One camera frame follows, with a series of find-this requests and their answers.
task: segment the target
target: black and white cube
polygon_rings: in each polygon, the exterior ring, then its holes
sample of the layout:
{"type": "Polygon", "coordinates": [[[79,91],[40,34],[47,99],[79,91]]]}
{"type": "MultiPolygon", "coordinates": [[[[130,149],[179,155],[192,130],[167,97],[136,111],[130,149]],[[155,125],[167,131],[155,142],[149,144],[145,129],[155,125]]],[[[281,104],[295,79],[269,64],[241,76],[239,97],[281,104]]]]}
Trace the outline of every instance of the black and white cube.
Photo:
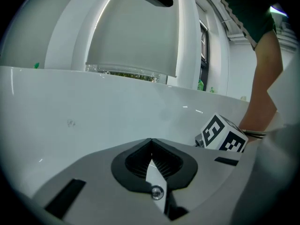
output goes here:
{"type": "Polygon", "coordinates": [[[204,125],[201,133],[207,149],[242,152],[248,142],[238,126],[217,113],[204,125]]]}

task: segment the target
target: metal screw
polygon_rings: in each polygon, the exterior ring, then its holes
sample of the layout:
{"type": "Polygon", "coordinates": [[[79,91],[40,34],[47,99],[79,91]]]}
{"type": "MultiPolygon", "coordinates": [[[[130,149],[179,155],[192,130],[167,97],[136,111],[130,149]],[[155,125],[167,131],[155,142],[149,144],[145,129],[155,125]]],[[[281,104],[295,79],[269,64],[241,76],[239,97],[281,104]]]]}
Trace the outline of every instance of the metal screw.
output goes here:
{"type": "Polygon", "coordinates": [[[151,196],[153,200],[162,199],[164,196],[164,190],[160,186],[153,186],[151,196]]]}

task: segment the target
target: black slot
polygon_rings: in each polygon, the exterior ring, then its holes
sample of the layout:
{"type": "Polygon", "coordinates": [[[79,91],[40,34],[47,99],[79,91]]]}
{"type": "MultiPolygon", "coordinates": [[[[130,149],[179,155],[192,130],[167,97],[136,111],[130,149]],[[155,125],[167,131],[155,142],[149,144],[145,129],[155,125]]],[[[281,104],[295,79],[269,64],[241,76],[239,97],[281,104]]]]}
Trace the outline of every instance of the black slot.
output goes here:
{"type": "Polygon", "coordinates": [[[215,161],[224,163],[224,164],[228,164],[231,166],[236,166],[239,162],[238,160],[233,160],[233,159],[229,159],[229,158],[225,158],[225,157],[218,157],[215,159],[215,161]]]}
{"type": "Polygon", "coordinates": [[[62,219],[85,184],[85,181],[72,179],[45,207],[45,210],[62,219]]]}

